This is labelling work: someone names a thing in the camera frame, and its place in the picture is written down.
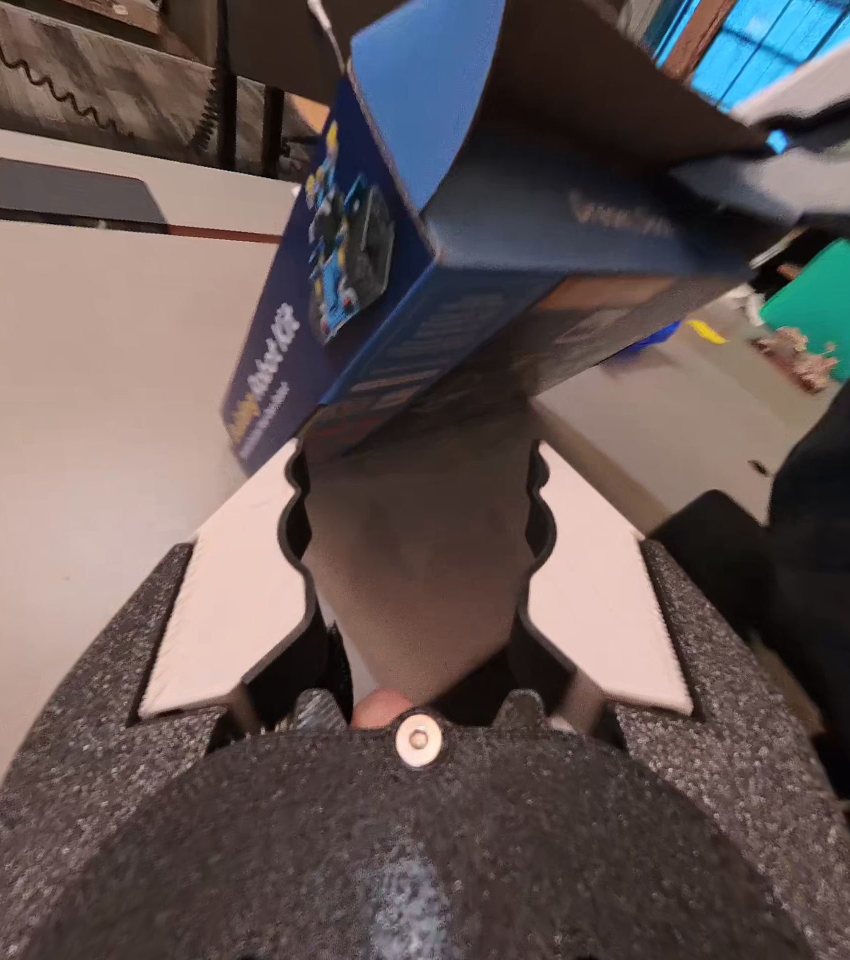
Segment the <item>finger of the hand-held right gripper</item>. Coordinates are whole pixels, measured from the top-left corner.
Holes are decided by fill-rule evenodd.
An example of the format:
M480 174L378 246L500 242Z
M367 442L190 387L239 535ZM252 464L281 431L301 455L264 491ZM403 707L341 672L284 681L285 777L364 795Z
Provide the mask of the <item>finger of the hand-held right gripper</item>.
M739 103L731 116L786 150L850 151L850 40Z
M850 154L792 148L764 159L725 155L682 164L671 176L721 208L768 222L850 222Z

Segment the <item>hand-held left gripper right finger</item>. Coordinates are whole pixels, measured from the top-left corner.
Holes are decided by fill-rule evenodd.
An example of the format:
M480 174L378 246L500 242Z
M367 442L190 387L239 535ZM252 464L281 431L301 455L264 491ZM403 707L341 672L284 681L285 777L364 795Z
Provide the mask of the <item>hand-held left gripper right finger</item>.
M693 716L644 535L543 440L531 445L526 494L518 686L536 692L561 729L583 735L616 705Z

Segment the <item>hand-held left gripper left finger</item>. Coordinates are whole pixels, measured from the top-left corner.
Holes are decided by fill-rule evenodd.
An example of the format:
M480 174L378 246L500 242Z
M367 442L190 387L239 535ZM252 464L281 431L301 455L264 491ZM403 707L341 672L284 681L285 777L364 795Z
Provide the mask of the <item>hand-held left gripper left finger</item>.
M275 726L330 660L303 558L311 542L301 443L285 443L196 531L139 717L224 707L245 733Z

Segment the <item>blue robot kit box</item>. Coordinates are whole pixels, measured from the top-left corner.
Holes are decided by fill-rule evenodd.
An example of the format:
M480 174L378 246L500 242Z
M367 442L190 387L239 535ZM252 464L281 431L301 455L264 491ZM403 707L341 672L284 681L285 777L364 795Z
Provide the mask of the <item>blue robot kit box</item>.
M672 176L767 135L599 2L230 2L239 73L326 101L222 404L242 470L522 406L743 283Z

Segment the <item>teal folder stand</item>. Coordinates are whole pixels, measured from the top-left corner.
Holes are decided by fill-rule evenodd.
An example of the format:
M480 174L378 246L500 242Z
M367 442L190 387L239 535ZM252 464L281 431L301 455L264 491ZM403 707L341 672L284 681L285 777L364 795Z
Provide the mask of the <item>teal folder stand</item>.
M832 377L839 383L850 379L850 242L840 240L819 253L760 311L764 324L773 330L800 330L808 350L837 359Z

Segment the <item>wooden model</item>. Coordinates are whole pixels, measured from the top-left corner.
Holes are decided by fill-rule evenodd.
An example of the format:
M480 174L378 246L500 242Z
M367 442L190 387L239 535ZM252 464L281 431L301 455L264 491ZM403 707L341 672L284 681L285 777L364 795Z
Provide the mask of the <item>wooden model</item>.
M823 352L814 352L799 328L779 327L750 340L750 345L806 393L821 393L834 381L839 365L835 345L828 342Z

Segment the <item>blue plastic bin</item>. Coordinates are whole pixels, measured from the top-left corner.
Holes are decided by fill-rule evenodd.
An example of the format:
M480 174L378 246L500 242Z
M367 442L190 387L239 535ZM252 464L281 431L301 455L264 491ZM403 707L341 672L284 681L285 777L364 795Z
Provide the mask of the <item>blue plastic bin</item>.
M637 341L623 349L612 354L604 361L602 361L602 366L604 365L621 365L625 363L632 362L638 359L642 354L646 353L648 350L661 346L666 342L670 341L671 338L680 330L683 321L678 320L662 329L656 331L653 334L648 335L640 341Z

